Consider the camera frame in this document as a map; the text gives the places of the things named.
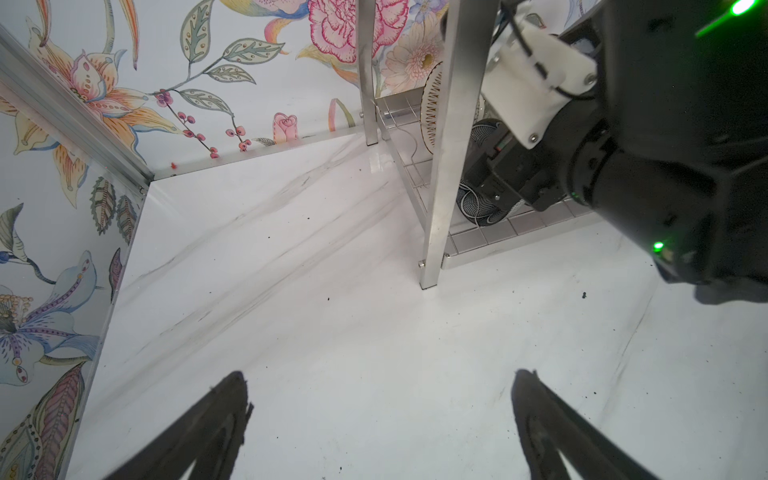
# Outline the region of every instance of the metal post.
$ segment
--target metal post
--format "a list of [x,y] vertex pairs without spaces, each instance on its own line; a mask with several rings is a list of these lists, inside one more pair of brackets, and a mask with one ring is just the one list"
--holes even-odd
[[373,98],[373,22],[376,18],[376,0],[355,0],[357,23],[357,74],[360,82],[362,124],[366,129],[366,145],[379,143],[376,128],[376,104]]
[[437,285],[440,274],[497,10],[498,0],[450,0],[449,3],[437,149],[432,162],[432,208],[421,266],[423,289]]

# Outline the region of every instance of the orange flower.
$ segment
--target orange flower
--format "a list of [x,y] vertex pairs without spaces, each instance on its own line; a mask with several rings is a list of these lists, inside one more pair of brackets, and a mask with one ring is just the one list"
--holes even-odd
[[[114,54],[90,53],[85,50],[75,58],[48,40],[41,47],[40,28],[29,22],[29,49],[65,87],[88,107],[89,111],[102,120],[120,140],[136,151],[136,133],[145,131],[166,131],[181,133],[171,122],[156,111],[144,107],[150,98],[143,92],[120,88],[118,64],[125,50]],[[27,132],[17,132],[19,138]]]

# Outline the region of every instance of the dish rack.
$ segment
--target dish rack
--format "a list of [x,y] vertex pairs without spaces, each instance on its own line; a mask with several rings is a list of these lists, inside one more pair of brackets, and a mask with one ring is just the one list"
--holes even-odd
[[[361,42],[368,38],[364,36],[366,25],[363,25],[368,18],[360,8],[372,7],[374,0],[357,0],[357,3],[358,42]],[[480,227],[467,220],[456,206],[497,10],[498,0],[449,2],[449,11],[458,15],[449,16],[445,35],[445,73],[434,155],[424,145],[419,123],[423,88],[374,98],[372,81],[367,81],[365,75],[367,71],[367,77],[372,76],[370,62],[366,65],[361,61],[370,55],[358,57],[366,143],[377,143],[380,132],[425,231],[423,260],[419,262],[419,283],[423,289],[437,285],[441,269],[522,247],[600,220],[590,209],[566,199],[543,212],[524,205],[506,219]],[[369,20],[367,28],[372,32],[372,15]]]

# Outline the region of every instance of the marble surface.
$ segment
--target marble surface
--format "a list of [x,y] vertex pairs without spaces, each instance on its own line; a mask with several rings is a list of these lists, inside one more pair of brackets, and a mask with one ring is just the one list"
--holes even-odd
[[152,184],[69,480],[236,369],[255,409],[233,478],[527,478],[520,368],[661,478],[766,476],[765,306],[696,304],[605,223],[422,291],[385,152],[356,135]]

